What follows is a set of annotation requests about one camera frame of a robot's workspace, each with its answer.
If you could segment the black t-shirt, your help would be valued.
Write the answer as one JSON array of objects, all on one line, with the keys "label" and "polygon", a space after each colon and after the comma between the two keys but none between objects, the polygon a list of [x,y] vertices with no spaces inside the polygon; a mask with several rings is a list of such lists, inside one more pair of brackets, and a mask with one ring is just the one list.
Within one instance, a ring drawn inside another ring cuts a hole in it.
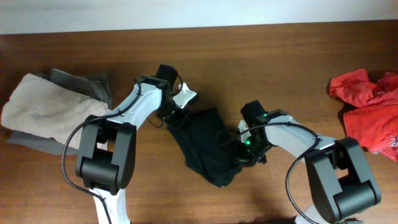
[{"label": "black t-shirt", "polygon": [[167,126],[176,140],[188,168],[217,187],[226,187],[241,172],[236,162],[237,147],[225,144],[231,136],[216,108],[189,113],[180,126]]}]

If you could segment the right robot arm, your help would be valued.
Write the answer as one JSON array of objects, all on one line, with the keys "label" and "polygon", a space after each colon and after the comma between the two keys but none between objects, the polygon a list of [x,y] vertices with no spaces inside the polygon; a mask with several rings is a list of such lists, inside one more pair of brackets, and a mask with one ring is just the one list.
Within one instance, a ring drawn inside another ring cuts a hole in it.
[{"label": "right robot arm", "polygon": [[[318,134],[285,111],[266,111],[257,100],[245,104],[241,115],[241,165],[265,163],[267,151],[277,146],[295,157],[285,176],[287,196],[298,213],[292,223],[356,223],[353,215],[381,202],[381,191],[357,140]],[[289,188],[299,162],[306,166],[313,202],[306,211],[299,209]]]}]

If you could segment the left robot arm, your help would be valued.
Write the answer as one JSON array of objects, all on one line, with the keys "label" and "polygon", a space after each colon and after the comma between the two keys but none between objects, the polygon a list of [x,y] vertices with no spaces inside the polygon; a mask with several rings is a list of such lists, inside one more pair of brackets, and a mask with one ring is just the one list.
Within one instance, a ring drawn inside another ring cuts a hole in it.
[{"label": "left robot arm", "polygon": [[75,174],[94,198],[100,223],[130,222],[125,189],[134,172],[138,129],[152,113],[163,123],[180,125],[198,96],[185,82],[174,90],[179,79],[176,69],[160,65],[154,76],[137,78],[119,106],[104,116],[90,115],[79,127]]}]

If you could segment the red crumpled garment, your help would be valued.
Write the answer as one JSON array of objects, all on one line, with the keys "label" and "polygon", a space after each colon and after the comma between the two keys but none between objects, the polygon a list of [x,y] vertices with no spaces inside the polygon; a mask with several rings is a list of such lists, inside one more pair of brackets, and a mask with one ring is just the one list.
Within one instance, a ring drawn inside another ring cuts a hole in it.
[{"label": "red crumpled garment", "polygon": [[385,72],[372,82],[361,68],[333,78],[328,94],[354,106],[343,113],[348,137],[368,152],[397,161],[397,73]]}]

